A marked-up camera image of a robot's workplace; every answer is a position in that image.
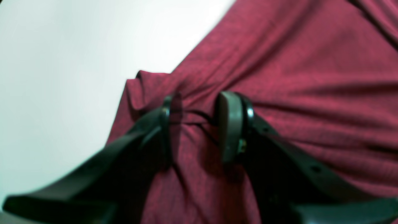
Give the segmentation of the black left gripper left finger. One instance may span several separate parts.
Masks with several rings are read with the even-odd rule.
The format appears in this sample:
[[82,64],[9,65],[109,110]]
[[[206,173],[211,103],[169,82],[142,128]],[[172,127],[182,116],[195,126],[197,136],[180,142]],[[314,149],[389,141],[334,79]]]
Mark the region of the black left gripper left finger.
[[138,224],[156,174],[175,161],[180,95],[168,95],[124,135],[61,179],[6,197],[3,224]]

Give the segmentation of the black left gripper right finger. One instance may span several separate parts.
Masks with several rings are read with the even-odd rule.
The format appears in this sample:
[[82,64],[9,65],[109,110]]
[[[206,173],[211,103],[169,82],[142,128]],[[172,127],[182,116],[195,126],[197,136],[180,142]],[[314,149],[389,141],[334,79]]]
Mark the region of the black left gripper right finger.
[[221,160],[241,167],[264,224],[392,224],[397,198],[377,198],[349,184],[284,140],[248,98],[230,91],[216,101]]

